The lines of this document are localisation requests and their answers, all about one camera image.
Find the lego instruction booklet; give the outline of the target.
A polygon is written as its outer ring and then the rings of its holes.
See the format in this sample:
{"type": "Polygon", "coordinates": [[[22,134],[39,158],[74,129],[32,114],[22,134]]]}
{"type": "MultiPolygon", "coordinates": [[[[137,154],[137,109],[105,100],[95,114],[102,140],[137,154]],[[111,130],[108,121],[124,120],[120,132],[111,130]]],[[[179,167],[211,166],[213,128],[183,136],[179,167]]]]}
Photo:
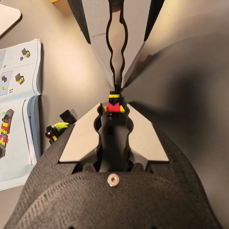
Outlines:
{"type": "Polygon", "coordinates": [[[24,185],[41,156],[41,42],[0,50],[0,190],[24,185]]]}

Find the black flat lego piece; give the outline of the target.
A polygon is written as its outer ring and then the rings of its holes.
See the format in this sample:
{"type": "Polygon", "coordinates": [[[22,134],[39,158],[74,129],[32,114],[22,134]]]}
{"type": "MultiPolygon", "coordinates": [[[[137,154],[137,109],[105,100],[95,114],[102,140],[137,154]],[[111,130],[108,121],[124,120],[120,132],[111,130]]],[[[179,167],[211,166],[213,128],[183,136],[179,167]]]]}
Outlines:
{"type": "Polygon", "coordinates": [[[69,110],[64,111],[59,116],[63,120],[63,122],[66,122],[68,124],[75,124],[77,121],[76,118],[73,116],[73,114],[69,110]]]}

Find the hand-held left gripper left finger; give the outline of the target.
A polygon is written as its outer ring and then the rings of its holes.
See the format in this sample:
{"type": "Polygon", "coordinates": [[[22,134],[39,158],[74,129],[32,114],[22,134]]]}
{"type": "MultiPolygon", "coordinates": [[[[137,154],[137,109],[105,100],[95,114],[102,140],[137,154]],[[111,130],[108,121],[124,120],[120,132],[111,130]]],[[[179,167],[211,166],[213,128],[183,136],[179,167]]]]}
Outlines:
{"type": "Polygon", "coordinates": [[[97,172],[102,163],[102,103],[95,105],[74,125],[59,162],[76,162],[79,167],[92,163],[97,172]]]}

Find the white rounded board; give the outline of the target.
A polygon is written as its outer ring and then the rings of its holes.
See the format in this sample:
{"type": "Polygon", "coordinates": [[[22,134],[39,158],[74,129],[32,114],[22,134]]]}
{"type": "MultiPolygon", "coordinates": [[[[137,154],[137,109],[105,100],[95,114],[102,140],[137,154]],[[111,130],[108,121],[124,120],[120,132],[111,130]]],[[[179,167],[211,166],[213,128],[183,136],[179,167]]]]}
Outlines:
{"type": "Polygon", "coordinates": [[[11,30],[21,18],[20,10],[0,4],[0,38],[11,30]]]}

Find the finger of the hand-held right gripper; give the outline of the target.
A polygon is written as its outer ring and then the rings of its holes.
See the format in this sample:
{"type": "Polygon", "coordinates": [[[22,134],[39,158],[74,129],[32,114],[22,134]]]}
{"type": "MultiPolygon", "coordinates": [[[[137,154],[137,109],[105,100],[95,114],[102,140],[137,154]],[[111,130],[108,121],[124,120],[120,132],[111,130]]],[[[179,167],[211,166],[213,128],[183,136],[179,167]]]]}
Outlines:
{"type": "Polygon", "coordinates": [[[111,68],[112,52],[108,40],[110,3],[108,0],[82,0],[82,6],[89,32],[90,46],[105,77],[114,87],[114,71],[111,68]]]}
{"type": "Polygon", "coordinates": [[[140,52],[145,44],[145,31],[151,0],[125,0],[123,6],[124,25],[127,27],[127,44],[124,48],[124,69],[121,88],[130,77],[140,52]]]}

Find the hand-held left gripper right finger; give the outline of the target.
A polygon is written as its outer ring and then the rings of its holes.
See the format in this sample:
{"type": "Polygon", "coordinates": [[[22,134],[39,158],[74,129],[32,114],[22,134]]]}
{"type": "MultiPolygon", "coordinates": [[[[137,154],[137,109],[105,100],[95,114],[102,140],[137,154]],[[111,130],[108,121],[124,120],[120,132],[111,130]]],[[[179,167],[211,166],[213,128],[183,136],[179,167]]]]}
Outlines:
{"type": "Polygon", "coordinates": [[[150,162],[169,162],[153,124],[129,103],[126,104],[126,127],[124,161],[127,164],[139,163],[146,170],[150,162]]]}

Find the black lego assembly yellow claws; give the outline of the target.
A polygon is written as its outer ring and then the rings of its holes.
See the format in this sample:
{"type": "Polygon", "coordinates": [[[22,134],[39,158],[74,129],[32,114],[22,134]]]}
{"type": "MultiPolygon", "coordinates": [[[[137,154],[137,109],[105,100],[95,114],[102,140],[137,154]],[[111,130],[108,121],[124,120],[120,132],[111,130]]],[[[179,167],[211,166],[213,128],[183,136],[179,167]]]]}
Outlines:
{"type": "Polygon", "coordinates": [[[53,144],[69,127],[67,122],[59,122],[54,125],[50,125],[46,128],[45,136],[49,140],[50,144],[53,144]]]}

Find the black red yellow lego assembly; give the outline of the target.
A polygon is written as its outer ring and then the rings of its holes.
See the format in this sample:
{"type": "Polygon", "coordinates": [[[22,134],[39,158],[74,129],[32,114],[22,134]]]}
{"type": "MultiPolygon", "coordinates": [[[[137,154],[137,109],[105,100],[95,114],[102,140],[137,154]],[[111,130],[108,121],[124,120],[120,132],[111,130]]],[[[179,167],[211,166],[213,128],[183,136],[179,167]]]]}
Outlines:
{"type": "Polygon", "coordinates": [[[107,106],[103,107],[103,113],[107,113],[108,125],[112,125],[112,119],[118,116],[119,113],[124,113],[125,110],[122,105],[120,105],[120,94],[116,94],[115,91],[110,91],[109,101],[107,106]]]}

